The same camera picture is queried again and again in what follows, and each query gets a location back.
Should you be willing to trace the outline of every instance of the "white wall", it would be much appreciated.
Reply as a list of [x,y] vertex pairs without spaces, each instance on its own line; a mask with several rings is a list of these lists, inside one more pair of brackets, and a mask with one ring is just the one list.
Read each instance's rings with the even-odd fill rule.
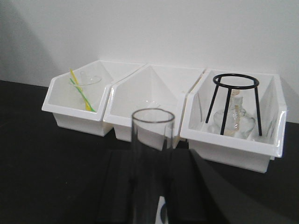
[[281,75],[299,123],[298,0],[3,0],[0,79],[48,86],[97,59]]

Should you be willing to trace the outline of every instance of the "black table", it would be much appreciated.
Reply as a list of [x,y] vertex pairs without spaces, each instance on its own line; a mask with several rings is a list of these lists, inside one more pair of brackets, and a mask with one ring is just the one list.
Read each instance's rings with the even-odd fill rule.
[[[109,149],[105,137],[59,128],[41,107],[47,88],[0,81],[0,223],[94,223]],[[208,162],[259,204],[299,223],[299,124],[286,124],[281,159],[260,174]]]

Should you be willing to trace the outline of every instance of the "storage bin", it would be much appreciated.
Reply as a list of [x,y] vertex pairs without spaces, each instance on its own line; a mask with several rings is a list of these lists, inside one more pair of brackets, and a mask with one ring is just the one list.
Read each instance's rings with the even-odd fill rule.
[[185,98],[204,69],[146,65],[133,75],[113,85],[104,121],[114,126],[116,138],[131,141],[131,115],[143,108],[161,108],[174,113],[174,145],[179,130]]
[[74,70],[79,83],[84,81],[81,78],[82,72],[87,76],[100,77],[89,95],[94,112],[85,109],[82,96],[70,82],[72,76],[69,72],[57,76],[51,80],[42,110],[52,112],[59,127],[105,136],[113,128],[111,124],[103,122],[112,85],[144,65],[98,60]]
[[[213,115],[225,107],[228,90],[222,87],[218,89],[209,122],[205,123],[216,87],[213,77],[224,73],[244,74],[259,80],[262,136],[259,136],[257,123],[247,139],[212,131]],[[248,85],[245,79],[238,82]],[[243,107],[256,119],[254,89],[242,91]],[[208,69],[187,97],[180,136],[188,139],[189,148],[195,149],[204,159],[264,173],[270,159],[282,156],[285,120],[286,104],[279,75]]]

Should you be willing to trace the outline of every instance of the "tripod leg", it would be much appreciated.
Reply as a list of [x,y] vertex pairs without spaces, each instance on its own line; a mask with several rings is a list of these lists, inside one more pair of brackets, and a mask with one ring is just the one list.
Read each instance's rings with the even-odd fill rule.
[[228,106],[229,106],[229,100],[230,100],[231,93],[232,93],[232,89],[228,89],[228,95],[226,96],[224,115],[223,115],[223,120],[222,120],[222,125],[221,125],[221,132],[220,132],[221,135],[224,134],[226,118],[228,116]]
[[210,115],[211,115],[211,111],[212,111],[212,108],[213,108],[213,105],[214,105],[214,101],[215,101],[215,98],[216,98],[216,95],[217,95],[218,88],[219,88],[219,86],[216,85],[215,91],[214,91],[214,94],[213,94],[213,98],[212,98],[212,102],[211,102],[209,111],[207,113],[206,123],[208,123],[208,121],[209,121],[209,118],[210,118]]
[[260,113],[260,103],[258,100],[258,91],[257,87],[254,88],[254,92],[256,94],[256,115],[257,115],[257,124],[258,124],[258,133],[262,136],[262,125],[261,125],[261,113]]

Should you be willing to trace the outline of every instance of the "green straw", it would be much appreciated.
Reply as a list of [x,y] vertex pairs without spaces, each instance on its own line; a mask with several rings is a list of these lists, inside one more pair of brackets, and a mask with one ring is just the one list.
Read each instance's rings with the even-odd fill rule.
[[78,87],[75,82],[70,78],[71,83],[74,84],[74,86],[76,87],[76,89],[79,91],[79,93],[81,94],[83,100],[89,105],[90,109],[92,112],[95,112],[95,110],[92,108],[92,106],[90,105],[90,103],[88,102],[87,98],[85,97],[85,95],[83,94],[83,92],[81,91],[80,87]]

